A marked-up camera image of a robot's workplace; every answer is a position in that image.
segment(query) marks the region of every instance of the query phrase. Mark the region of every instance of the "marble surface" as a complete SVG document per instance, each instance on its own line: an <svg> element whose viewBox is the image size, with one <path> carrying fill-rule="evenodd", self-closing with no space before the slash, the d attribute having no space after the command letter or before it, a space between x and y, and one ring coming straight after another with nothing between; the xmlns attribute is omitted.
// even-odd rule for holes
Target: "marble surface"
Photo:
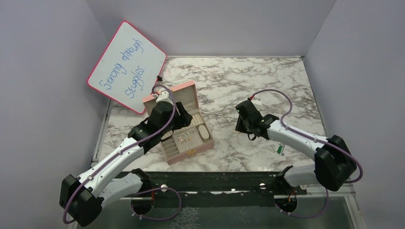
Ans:
<svg viewBox="0 0 405 229"><path fill-rule="evenodd" d="M169 166L161 146L131 163L124 171L141 168L146 171L280 171L289 165L307 165L305 155L286 148L277 153L279 142L257 139L236 132L235 105L266 88L285 92L293 101L293 110L285 121L310 133L324 135L317 105L300 58L168 58L161 76L164 84L174 86L194 80L201 113L212 131L214 148ZM278 117L288 110L288 102L275 93L257 95L263 105L262 115ZM112 152L132 126L147 117L113 103L107 132L101 146L100 160Z"/></svg>

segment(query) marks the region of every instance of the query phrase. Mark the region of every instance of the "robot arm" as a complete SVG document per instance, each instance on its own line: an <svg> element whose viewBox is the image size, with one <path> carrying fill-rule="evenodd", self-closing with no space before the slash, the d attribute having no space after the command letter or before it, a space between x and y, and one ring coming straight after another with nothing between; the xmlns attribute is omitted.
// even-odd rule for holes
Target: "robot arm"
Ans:
<svg viewBox="0 0 405 229"><path fill-rule="evenodd" d="M284 169L278 176L278 185L283 188L321 184L329 190L337 191L357 168L350 158L336 147L331 147L334 145L349 153L344 140L339 136L326 138L313 135L288 126L274 115L267 114L263 117L250 98L238 104L236 110L239 113L236 131L248 136L254 134L255 137L251 140L263 137L281 142L315 162L308 166L289 166Z"/></svg>
<svg viewBox="0 0 405 229"><path fill-rule="evenodd" d="M59 205L65 209L65 223L70 223L65 220L66 213L69 213L84 227L97 218L103 207L141 189L142 179L132 173L111 181L131 162L157 145L167 132L190 125L192 116L181 102L173 104L169 95L162 92L150 116L133 127L104 160L76 178L68 175L63 180Z"/></svg>

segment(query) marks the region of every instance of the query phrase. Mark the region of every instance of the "wire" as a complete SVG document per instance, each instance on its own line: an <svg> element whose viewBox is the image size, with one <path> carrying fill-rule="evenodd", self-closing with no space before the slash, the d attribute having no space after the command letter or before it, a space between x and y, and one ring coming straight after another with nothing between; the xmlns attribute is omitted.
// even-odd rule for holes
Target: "wire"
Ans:
<svg viewBox="0 0 405 229"><path fill-rule="evenodd" d="M318 216L322 215L322 213L326 210L327 206L329 205L329 191L328 191L327 189L325 189L325 190L326 190L326 202L325 202L325 205L324 205L323 208L322 208L318 213L316 213L316 214L313 214L313 215L310 215L310 216L301 216L301 215L296 215L296 214L294 214L294 213L285 212L285 211L283 211L277 204L276 204L276 207L280 210L280 212L282 212L282 213L284 213L284 214L286 214L286 215L288 215L288 216L295 217L295 218L311 219L311 218L318 217Z"/></svg>
<svg viewBox="0 0 405 229"><path fill-rule="evenodd" d="M171 100L172 100L172 102L173 102L173 111L172 111L171 116L170 116L169 120L167 121L167 123L166 123L161 129L159 129L158 131L156 131L155 133L153 133L153 134L151 134L151 135L149 135L149 136L147 136L147 137L145 137L145 138L143 138L143 139L141 139L141 140L139 140L139 141L137 141L137 142L135 142L135 143L133 143L133 144L131 144L131 145L125 147L125 148L123 148L122 150L118 151L116 154L114 154L112 157L110 157L107 161L105 161L104 164L102 164L98 169L96 169L96 170L94 171L94 173L92 173L92 174L90 175L90 177L94 177L95 175L97 175L106 165L108 165L108 164L109 164L112 160L114 160L117 156L121 155L121 154L120 154L121 152L125 152L125 151L131 149L132 147L139 145L140 143L144 143L144 142L148 141L149 139L153 138L154 136L156 136L157 134L159 134L160 132L162 132L164 129L166 129L166 127L167 127L167 126L170 124L170 122L173 120L174 114L176 113L176 102L174 101L173 92L172 92L168 87L166 87L166 86L164 86L164 85L161 85L161 84L156 84L156 85L154 85L154 86L152 87L152 91L154 91L156 87L163 87L163 88L169 93L170 98L171 98ZM67 212L68 212L68 210L69 210L69 208L70 208L70 205L71 205L72 202L73 202L73 199L76 197L77 193L78 193L78 192L80 191L80 189L83 188L83 187L85 186L85 184L86 184L87 182L89 182L89 181L90 181L89 178L86 178L86 179L79 185L79 187L77 187L77 189L73 192L73 194L70 196L69 200L67 201L66 207L64 208L64 213L63 213L63 222L64 222L65 224L70 224L70 223L75 222L75 219L73 219L73 220L71 220L71 221L67 221L67 220L66 220Z"/></svg>
<svg viewBox="0 0 405 229"><path fill-rule="evenodd" d="M181 197L180 197L180 194L179 194L178 191L176 191L176 190L174 190L174 189L172 189L170 187L157 187L157 188L153 188L153 189L146 190L146 191L143 191L143 192L138 192L135 195L142 195L142 194L145 194L145 193L148 193L148 192L153 193L156 190L162 190L162 189L167 189L167 190L173 191L174 193L176 193L177 197L179 198L179 207L177 208L176 212L173 215L171 215L169 217L166 217L166 218L153 218L153 217L147 217L147 216L143 216L143 215L138 215L134 211L132 203L131 203L131 210L132 210L132 213L133 213L132 216L138 216L139 219L145 218L145 219L151 219L151 220L156 220L156 221L166 221L166 220L169 220L169 219L172 219L172 218L176 217L178 215L178 213L180 212L180 210L181 210Z"/></svg>
<svg viewBox="0 0 405 229"><path fill-rule="evenodd" d="M292 196L292 194L295 194L295 197L297 197L297 194L295 193L295 189L292 189L292 192L291 192L291 194L288 196L288 201L290 202L291 201L291 196Z"/></svg>
<svg viewBox="0 0 405 229"><path fill-rule="evenodd" d="M300 136L302 136L302 137L305 137L305 138L307 138L307 139L309 139L309 140L311 140L311 141L317 141L317 142L323 143L323 144L325 144L325 145L328 145L328 146L330 146L330 147L333 147L333 148L336 149L336 150L339 150L341 153L343 153L345 156L347 156L350 160L352 160L353 162L355 162L356 165L359 167L359 176L358 176L356 179L354 179L354 180L346 181L346 183L354 183L354 182L357 182L357 181L361 180L361 178L363 177L363 167L362 167L362 165L360 164L360 162L359 162L356 158L354 158L351 154L349 154L348 152L344 151L343 149L341 149L341 148L339 148L339 147L337 147L337 146L335 146L335 145L333 145L333 144L331 144L331 143L329 143L329 142L327 142L327 141L323 141L323 140L319 140L319 139L316 139L316 140L315 140L315 138L313 138L312 136L309 136L309 135L304 134L304 133L302 133L302 132L300 132L300 131L298 131L298 130L296 130L296 129L293 129L293 128L287 126L287 125L284 123L284 120L283 120L283 119L284 119L289 113L291 113L291 111L292 111L292 101L291 101L291 99L288 97L288 95L286 95L284 92L279 91L279 90L276 90L276 89L264 89L264 90L258 91L258 92L256 92L256 93L253 93L253 95L252 95L249 99L253 99L253 98L255 97L255 95L257 95L257 94L259 94L259 93L262 93L262 92L277 92L277 93L279 93L279 94L282 94L285 98L287 98L288 103L290 104L290 108L289 108L289 110L288 110L285 114L283 114L283 115L281 116L281 118L280 118L280 123L283 125L283 127L285 127L287 130L289 130L289 131L291 131L291 132L293 132L293 133L295 133L295 134L297 134L297 135L300 135ZM300 215L295 215L295 214L287 213L287 212L281 210L280 207L277 206L277 205L276 205L276 207L279 208L280 211L283 212L284 214L287 214L287 215L292 216L292 217L301 218L301 219L315 218L315 217L321 215L321 214L326 210L326 208L327 208L327 206L328 206L328 204L329 204L329 192L328 192L328 189L327 189L327 188L326 188L325 190L326 190L326 202L325 202L325 205L323 206L323 208L322 208L317 214L314 214L314 215L311 215L311 216L300 216Z"/></svg>
<svg viewBox="0 0 405 229"><path fill-rule="evenodd" d="M168 137L166 137L164 139L161 139L160 142L164 142L164 141L169 140L171 137L173 137L173 134L174 134L174 132L170 136L168 136Z"/></svg>
<svg viewBox="0 0 405 229"><path fill-rule="evenodd" d="M254 140L256 139L256 136L254 136L253 138L250 138L250 134L247 134L247 138L248 138L250 141L254 141Z"/></svg>

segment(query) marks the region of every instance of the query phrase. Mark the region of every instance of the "white wall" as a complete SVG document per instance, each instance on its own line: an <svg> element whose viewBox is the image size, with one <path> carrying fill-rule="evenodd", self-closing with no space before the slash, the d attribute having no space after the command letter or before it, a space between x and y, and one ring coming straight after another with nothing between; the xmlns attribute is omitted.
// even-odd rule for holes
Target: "white wall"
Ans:
<svg viewBox="0 0 405 229"><path fill-rule="evenodd" d="M86 0L107 39L128 20L168 55L305 55L335 0Z"/></svg>
<svg viewBox="0 0 405 229"><path fill-rule="evenodd" d="M0 228L61 228L61 182L90 167L107 41L81 0L0 1Z"/></svg>
<svg viewBox="0 0 405 229"><path fill-rule="evenodd" d="M369 229L405 225L405 1L337 0L304 64L328 135L364 166Z"/></svg>

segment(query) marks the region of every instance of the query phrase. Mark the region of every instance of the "whiteboard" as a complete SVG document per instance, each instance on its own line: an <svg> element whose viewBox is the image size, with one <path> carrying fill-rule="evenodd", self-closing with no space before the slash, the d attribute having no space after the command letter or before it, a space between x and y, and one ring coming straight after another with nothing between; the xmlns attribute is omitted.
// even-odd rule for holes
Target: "whiteboard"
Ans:
<svg viewBox="0 0 405 229"><path fill-rule="evenodd" d="M129 109L143 113L142 98L151 94L166 54L132 27L121 23L87 83Z"/></svg>

